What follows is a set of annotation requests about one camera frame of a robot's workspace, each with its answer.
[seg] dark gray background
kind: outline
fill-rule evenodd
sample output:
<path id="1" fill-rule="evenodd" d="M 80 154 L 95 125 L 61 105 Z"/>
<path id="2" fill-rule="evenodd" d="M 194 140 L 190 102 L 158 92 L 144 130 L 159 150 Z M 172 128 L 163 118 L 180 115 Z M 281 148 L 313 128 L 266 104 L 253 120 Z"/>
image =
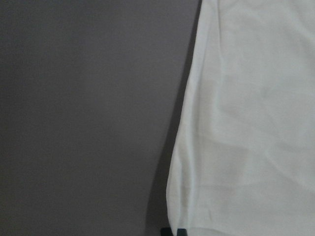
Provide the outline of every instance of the dark gray background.
<path id="1" fill-rule="evenodd" d="M 168 227 L 200 4 L 1 1 L 1 236 Z"/>

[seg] black object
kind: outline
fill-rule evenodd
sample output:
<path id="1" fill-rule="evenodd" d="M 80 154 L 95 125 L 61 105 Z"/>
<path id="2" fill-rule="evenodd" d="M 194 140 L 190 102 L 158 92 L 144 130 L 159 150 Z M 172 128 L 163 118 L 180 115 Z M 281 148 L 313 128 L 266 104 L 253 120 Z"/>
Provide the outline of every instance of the black object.
<path id="1" fill-rule="evenodd" d="M 161 236 L 173 236 L 171 228 L 162 228 Z M 177 229 L 177 236 L 188 236 L 186 229 Z"/>

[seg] white cloth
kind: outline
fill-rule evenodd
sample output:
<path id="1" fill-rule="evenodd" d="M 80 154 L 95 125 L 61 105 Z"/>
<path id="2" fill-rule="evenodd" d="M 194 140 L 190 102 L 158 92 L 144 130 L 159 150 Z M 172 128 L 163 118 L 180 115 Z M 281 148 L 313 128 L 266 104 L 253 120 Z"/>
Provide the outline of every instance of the white cloth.
<path id="1" fill-rule="evenodd" d="M 315 0 L 203 0 L 166 200 L 174 235 L 315 235 Z"/>

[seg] white sheet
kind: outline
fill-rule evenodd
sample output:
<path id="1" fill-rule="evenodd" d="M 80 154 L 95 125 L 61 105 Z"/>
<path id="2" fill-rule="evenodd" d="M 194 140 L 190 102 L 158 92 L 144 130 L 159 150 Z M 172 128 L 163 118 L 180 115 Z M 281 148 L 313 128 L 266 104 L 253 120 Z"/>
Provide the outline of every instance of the white sheet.
<path id="1" fill-rule="evenodd" d="M 166 200 L 174 235 L 315 235 L 314 0 L 203 0 Z"/>

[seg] gray surface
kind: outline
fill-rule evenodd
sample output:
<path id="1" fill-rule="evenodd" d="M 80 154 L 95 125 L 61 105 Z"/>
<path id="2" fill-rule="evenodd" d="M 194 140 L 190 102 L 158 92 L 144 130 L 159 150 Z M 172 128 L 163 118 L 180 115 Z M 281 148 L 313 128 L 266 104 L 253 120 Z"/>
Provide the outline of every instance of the gray surface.
<path id="1" fill-rule="evenodd" d="M 198 0 L 1 2 L 3 236 L 158 236 Z"/>

